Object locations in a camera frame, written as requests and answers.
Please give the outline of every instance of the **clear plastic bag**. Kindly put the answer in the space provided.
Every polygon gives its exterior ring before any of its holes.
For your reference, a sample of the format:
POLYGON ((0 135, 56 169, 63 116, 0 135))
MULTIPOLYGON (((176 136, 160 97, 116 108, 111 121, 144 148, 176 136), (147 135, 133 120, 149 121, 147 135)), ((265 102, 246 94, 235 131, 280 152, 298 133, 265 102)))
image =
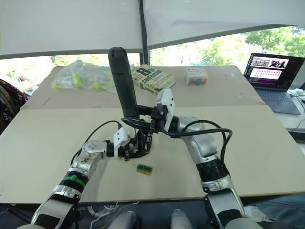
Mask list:
POLYGON ((56 90, 78 89, 86 92, 107 90, 116 94, 110 67, 84 63, 81 60, 61 69, 51 87, 56 90))

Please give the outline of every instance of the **white fabric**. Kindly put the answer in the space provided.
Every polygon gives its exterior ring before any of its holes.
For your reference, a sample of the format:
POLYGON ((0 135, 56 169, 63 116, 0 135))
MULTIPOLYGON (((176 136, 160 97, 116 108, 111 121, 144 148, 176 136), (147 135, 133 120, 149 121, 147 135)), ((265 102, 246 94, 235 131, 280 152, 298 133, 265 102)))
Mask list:
POLYGON ((145 0, 148 45, 266 24, 305 24, 303 0, 145 0))
POLYGON ((137 0, 0 0, 0 55, 141 49, 137 0))

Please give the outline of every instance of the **white robot part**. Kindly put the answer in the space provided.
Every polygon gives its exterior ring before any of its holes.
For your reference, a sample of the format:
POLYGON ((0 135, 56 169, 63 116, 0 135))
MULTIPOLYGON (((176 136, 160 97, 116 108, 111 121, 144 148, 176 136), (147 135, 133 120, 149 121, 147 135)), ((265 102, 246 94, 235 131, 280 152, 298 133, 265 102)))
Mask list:
POLYGON ((129 141, 129 132, 124 127, 121 127, 117 132, 115 132, 113 135, 114 158, 118 158, 119 148, 127 145, 129 141))
POLYGON ((173 111, 175 109, 175 100, 170 88, 164 89, 158 93, 157 96, 157 107, 160 113, 163 111, 163 106, 167 108, 166 123, 164 129, 168 131, 170 128, 171 121, 173 119, 173 111))

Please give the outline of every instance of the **laptop keyboard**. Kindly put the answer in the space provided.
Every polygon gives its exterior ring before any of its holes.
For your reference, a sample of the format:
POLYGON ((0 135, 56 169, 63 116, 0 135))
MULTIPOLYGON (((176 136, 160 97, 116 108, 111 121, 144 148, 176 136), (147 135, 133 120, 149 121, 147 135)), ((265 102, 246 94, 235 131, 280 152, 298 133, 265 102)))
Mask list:
POLYGON ((290 102, 287 92, 271 92, 265 90, 256 91, 263 100, 273 100, 281 102, 290 102))

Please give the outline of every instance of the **beige board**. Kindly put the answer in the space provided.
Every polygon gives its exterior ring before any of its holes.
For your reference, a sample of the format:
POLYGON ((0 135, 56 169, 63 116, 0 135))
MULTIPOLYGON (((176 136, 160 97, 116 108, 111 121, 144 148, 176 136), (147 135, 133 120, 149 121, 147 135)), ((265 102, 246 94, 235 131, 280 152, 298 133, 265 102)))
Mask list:
MULTIPOLYGON (((156 67, 176 77, 172 92, 176 107, 259 105, 264 104, 253 87, 236 66, 205 66, 209 79, 206 85, 187 86, 184 82, 186 67, 156 67)), ((54 108, 120 108, 116 94, 61 90, 51 88, 51 83, 61 67, 56 67, 33 93, 23 109, 54 108)), ((155 106, 156 96, 135 87, 139 105, 155 106)))
MULTIPOLYGON (((269 107, 177 108, 175 115, 212 120, 233 130, 225 162, 239 195, 305 191, 305 156, 269 107)), ((21 110, 0 135, 0 202, 43 202, 92 130, 121 116, 121 109, 21 110)), ((112 139, 116 128, 116 124, 106 125, 92 140, 112 139)), ((220 150, 221 134, 213 135, 220 150)), ((103 177, 100 170, 88 183, 82 202, 204 195, 183 141, 162 133, 153 135, 149 155, 128 162, 110 158, 103 177), (138 173, 138 164, 153 167, 151 176, 138 173)))

